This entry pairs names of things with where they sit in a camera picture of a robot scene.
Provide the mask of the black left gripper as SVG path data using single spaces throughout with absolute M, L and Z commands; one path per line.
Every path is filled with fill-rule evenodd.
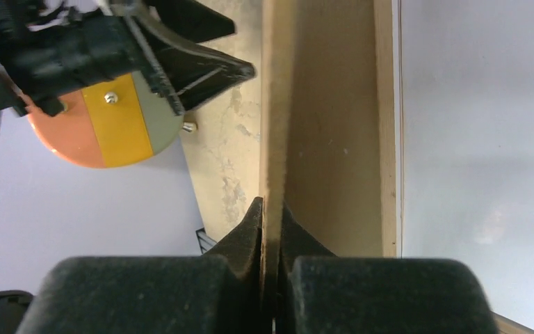
M 66 93 L 138 70 L 162 97 L 174 90 L 140 25 L 139 1 L 108 1 L 80 13 L 61 3 L 0 1 L 0 110 L 26 114 L 29 102 L 47 115 L 63 111 Z

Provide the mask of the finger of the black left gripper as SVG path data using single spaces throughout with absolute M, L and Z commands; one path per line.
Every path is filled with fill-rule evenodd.
M 234 21 L 194 0 L 146 0 L 161 22 L 187 40 L 201 43 L 236 33 Z
M 176 116 L 256 77 L 253 64 L 187 40 L 150 15 L 126 15 L 124 25 L 136 45 L 138 70 Z

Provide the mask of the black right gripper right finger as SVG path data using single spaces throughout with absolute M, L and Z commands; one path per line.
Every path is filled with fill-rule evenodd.
M 285 209 L 280 333 L 497 333 L 477 277 L 437 258 L 339 257 Z

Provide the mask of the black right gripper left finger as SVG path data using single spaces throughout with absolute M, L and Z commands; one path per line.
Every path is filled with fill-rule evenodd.
M 44 279 L 20 333 L 262 333 L 261 209 L 197 257 L 72 257 Z

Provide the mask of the brown hardboard backing board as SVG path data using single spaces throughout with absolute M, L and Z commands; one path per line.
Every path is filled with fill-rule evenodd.
M 339 255 L 382 253 L 375 9 L 378 1 L 265 1 L 261 310 L 277 312 L 282 223 Z

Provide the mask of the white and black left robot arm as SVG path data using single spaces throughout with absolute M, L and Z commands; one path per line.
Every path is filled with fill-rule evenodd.
M 62 95 L 139 72 L 176 116 L 254 78 L 254 65 L 204 46 L 235 23 L 197 1 L 0 1 L 0 112 L 62 113 Z

